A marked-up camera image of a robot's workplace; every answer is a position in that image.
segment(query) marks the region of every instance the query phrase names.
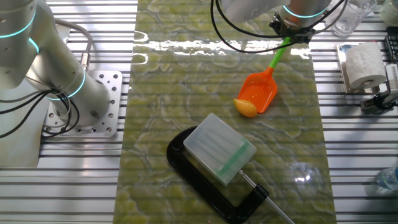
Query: glass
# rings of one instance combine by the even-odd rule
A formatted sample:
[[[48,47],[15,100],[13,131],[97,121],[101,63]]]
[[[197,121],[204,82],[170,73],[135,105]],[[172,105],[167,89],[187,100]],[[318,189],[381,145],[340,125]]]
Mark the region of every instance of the glass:
[[[376,176],[376,181],[382,190],[398,190],[398,167],[380,171]]]
[[[398,0],[386,0],[379,13],[386,24],[398,26]]]
[[[351,35],[376,5],[376,0],[349,0],[343,15],[333,26],[335,34],[340,36]]]

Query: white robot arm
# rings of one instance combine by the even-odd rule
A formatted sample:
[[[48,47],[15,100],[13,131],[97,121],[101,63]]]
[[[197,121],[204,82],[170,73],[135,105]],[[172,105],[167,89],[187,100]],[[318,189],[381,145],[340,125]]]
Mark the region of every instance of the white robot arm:
[[[266,11],[283,6],[278,12],[291,28],[301,29],[317,21],[331,0],[221,0],[226,16],[232,22],[246,22]]]
[[[97,122],[108,110],[108,89],[86,73],[60,38],[47,3],[0,0],[0,88],[15,88],[26,76],[38,81],[30,81],[36,89],[51,86],[73,100],[80,111],[79,127]],[[68,112],[56,96],[48,99],[59,117]],[[76,119],[72,113],[71,123]]]

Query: slotted metal table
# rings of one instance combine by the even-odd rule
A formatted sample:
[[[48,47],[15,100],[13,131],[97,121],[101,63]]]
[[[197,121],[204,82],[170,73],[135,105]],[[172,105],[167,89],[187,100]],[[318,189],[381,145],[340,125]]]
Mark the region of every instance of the slotted metal table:
[[[45,141],[36,169],[0,169],[0,224],[112,223],[137,0],[47,2],[56,18],[91,32],[91,70],[122,72],[118,133],[112,141]],[[375,40],[387,63],[386,27],[375,13],[347,39],[325,32],[310,43],[340,224],[398,223],[397,195],[380,196],[368,190],[381,169],[398,164],[398,109],[383,115],[363,114],[359,102],[371,96],[343,93],[335,50],[336,44]],[[72,31],[68,46],[80,57],[86,38]]]

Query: clear plastic container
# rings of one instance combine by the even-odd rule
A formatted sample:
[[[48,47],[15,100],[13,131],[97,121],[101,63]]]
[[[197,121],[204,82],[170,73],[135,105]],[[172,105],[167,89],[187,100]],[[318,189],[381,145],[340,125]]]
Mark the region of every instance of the clear plastic container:
[[[184,146],[224,186],[257,151],[246,138],[214,114],[207,116],[184,140]]]
[[[390,26],[398,26],[398,0],[386,0],[380,8],[380,19]]]
[[[346,9],[333,26],[336,35],[351,35],[377,6],[376,0],[349,0]]]
[[[385,191],[398,190],[398,167],[380,171],[376,176],[376,181]]]

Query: black cable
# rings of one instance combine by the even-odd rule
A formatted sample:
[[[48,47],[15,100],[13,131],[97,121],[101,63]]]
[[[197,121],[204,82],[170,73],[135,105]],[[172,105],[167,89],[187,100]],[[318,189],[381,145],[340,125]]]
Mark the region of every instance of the black cable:
[[[65,107],[66,107],[66,109],[69,111],[69,107],[71,106],[71,105],[67,105],[67,103],[66,103],[66,101],[65,101],[65,98],[67,97],[65,94],[60,94],[60,95],[57,95],[57,97],[60,99],[60,101],[63,103],[63,105],[65,105]],[[71,121],[71,119],[72,119],[72,115],[71,115],[71,111],[69,111],[69,113],[68,113],[68,120],[67,120],[67,122],[65,123],[65,125],[61,128],[61,131],[60,132],[58,132],[58,133],[51,133],[51,132],[49,132],[49,131],[47,131],[47,130],[45,130],[45,129],[43,129],[43,132],[45,132],[45,133],[47,133],[47,134],[63,134],[63,132],[66,130],[66,128],[69,126],[69,124],[70,124],[70,121]]]
[[[211,15],[211,23],[213,24],[213,27],[214,27],[214,30],[217,33],[217,36],[224,42],[224,44],[226,44],[228,47],[230,47],[231,49],[233,49],[233,50],[235,50],[237,52],[241,52],[241,53],[245,53],[245,54],[259,54],[259,53],[264,53],[264,52],[270,52],[270,51],[273,51],[273,50],[279,50],[279,49],[282,49],[282,48],[285,48],[285,47],[290,47],[290,46],[296,44],[295,42],[292,42],[292,43],[289,43],[287,45],[275,47],[273,49],[259,50],[259,51],[246,51],[246,50],[237,49],[236,47],[233,47],[231,44],[229,44],[224,39],[224,37],[220,34],[220,32],[219,32],[219,30],[217,28],[216,21],[215,21],[215,18],[214,18],[214,0],[211,0],[211,3],[210,3],[210,15]]]
[[[27,114],[25,115],[24,119],[22,119],[22,121],[11,131],[0,135],[0,139],[1,138],[5,138],[8,135],[16,132],[24,123],[25,121],[28,119],[28,117],[30,116],[30,114],[33,112],[33,110],[35,109],[35,107],[48,95],[50,94],[52,91],[46,91],[46,93],[42,94],[42,96],[32,105],[32,107],[30,107],[29,111],[27,112]]]
[[[241,33],[243,33],[243,34],[247,34],[247,35],[250,35],[250,36],[253,36],[253,37],[260,37],[260,38],[285,38],[285,37],[289,37],[289,36],[286,36],[286,35],[285,35],[285,36],[283,36],[283,35],[261,35],[261,34],[255,34],[255,33],[252,33],[252,32],[246,31],[246,30],[243,30],[243,29],[237,27],[236,25],[234,25],[234,24],[225,16],[225,14],[223,13],[223,10],[222,10],[222,8],[221,8],[221,6],[220,6],[220,0],[216,0],[216,6],[217,6],[218,12],[219,12],[220,15],[222,16],[222,18],[225,20],[225,22],[226,22],[228,25],[230,25],[232,28],[234,28],[235,30],[237,30],[237,31],[239,31],[239,32],[241,32]]]
[[[40,97],[40,96],[42,96],[42,95],[44,95],[44,94],[47,96],[47,95],[50,94],[51,92],[52,92],[52,90],[47,90],[47,91],[39,92],[39,93],[36,94],[33,98],[31,98],[30,100],[27,100],[26,102],[24,102],[24,103],[21,104],[21,105],[18,105],[18,106],[14,107],[14,108],[11,108],[11,109],[8,109],[8,110],[5,110],[5,111],[0,111],[0,114],[6,114],[6,113],[13,112],[13,111],[15,111],[15,110],[18,110],[18,109],[20,109],[20,108],[22,108],[22,107],[28,105],[29,103],[33,102],[33,101],[36,100],[38,97]]]
[[[61,99],[62,103],[65,105],[65,107],[66,107],[67,110],[68,110],[69,107],[67,106],[66,102],[63,100],[63,97],[62,97],[62,96],[58,96],[58,97]],[[72,127],[70,127],[69,129],[67,129],[67,127],[68,127],[68,125],[69,125],[69,123],[70,123],[70,120],[71,120],[71,118],[72,118],[72,114],[71,114],[72,111],[71,111],[71,112],[68,114],[68,121],[67,121],[67,123],[65,124],[65,127],[62,128],[60,132],[58,132],[58,133],[51,133],[51,132],[49,132],[49,131],[43,130],[43,132],[45,132],[45,133],[47,133],[47,134],[51,134],[51,135],[49,135],[49,136],[42,136],[42,138],[52,138],[52,137],[58,136],[58,135],[60,135],[60,134],[65,134],[65,133],[67,133],[67,132],[73,130],[73,129],[77,126],[77,124],[79,123],[79,120],[80,120],[80,112],[79,112],[79,109],[77,108],[76,104],[75,104],[72,100],[70,100],[70,103],[72,104],[72,106],[73,106],[73,107],[75,108],[75,110],[76,110],[76,121],[75,121],[75,123],[72,125]]]
[[[321,23],[324,19],[326,19],[328,16],[330,16],[330,14],[332,14],[339,6],[341,6],[341,4],[343,2],[344,2],[344,0],[341,0],[340,2],[338,2],[332,9],[330,9],[330,11],[328,11],[328,13],[326,13],[324,16],[322,16],[318,21],[316,21],[310,27],[313,28],[316,25],[318,25],[319,23]]]

